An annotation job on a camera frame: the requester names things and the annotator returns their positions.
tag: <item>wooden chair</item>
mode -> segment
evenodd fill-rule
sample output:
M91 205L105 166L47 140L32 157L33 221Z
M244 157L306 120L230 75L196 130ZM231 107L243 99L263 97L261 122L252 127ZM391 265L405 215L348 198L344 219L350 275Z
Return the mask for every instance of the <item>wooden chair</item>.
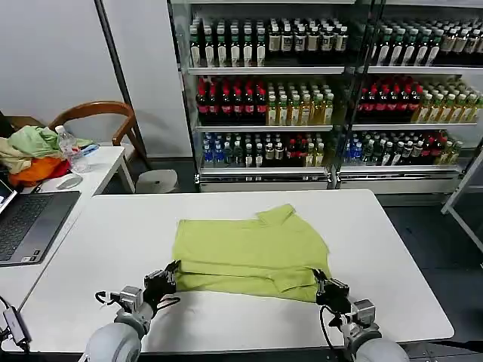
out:
M127 160L129 160L134 155L134 151L136 151L148 170L152 170L151 164L149 163L133 132L134 125L136 124L136 115L134 114L132 108L125 103L114 101L84 103L71 109L67 109L64 113L58 115L55 120L49 124L49 128L51 130L55 130L56 126L64 125L67 121L72 119L109 113L125 115L127 117L122 126L115 132L114 136L112 136L112 145L124 146L126 148L125 157ZM128 139L131 141L131 144L122 143L124 136L128 137Z

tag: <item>white stool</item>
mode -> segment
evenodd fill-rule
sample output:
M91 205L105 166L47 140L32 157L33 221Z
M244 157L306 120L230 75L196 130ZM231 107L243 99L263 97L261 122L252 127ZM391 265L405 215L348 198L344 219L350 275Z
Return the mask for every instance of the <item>white stool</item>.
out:
M178 175L175 170L152 170L140 174L136 183L137 194L167 194L176 189Z

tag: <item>chair backrest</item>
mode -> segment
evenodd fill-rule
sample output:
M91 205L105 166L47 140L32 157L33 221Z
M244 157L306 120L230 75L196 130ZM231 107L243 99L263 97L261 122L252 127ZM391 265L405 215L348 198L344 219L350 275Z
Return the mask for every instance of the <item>chair backrest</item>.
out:
M120 146L122 138L124 136L128 136L136 151L143 155L143 151L140 148L140 145L137 142L133 132L134 125L136 124L136 116L132 108L125 103L114 101L84 103L71 109L67 109L64 113L58 115L55 120L49 124L49 128L55 130L56 126L63 125L72 119L85 118L92 115L102 115L106 113L125 115L127 117L122 126L112 136L112 144L114 146Z

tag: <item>plastic water bottle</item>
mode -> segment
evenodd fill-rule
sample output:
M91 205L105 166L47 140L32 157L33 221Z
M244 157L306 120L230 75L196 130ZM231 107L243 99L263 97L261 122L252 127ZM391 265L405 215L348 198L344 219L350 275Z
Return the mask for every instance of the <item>plastic water bottle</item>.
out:
M63 156L69 161L70 169L76 173L84 173L89 168L87 158L82 154L77 139L66 131L64 126L55 127L57 142Z

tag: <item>green cloth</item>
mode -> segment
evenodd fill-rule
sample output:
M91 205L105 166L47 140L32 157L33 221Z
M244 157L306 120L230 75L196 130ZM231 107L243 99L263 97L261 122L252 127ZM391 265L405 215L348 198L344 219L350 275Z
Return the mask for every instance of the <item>green cloth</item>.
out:
M80 147L84 147L90 145L92 141L77 139L77 143ZM57 133L49 127L24 126L8 137L8 145L34 158L62 158L57 145Z
M173 258L178 290L213 290L315 302L313 268L330 276L320 235L283 205L239 221L181 220Z

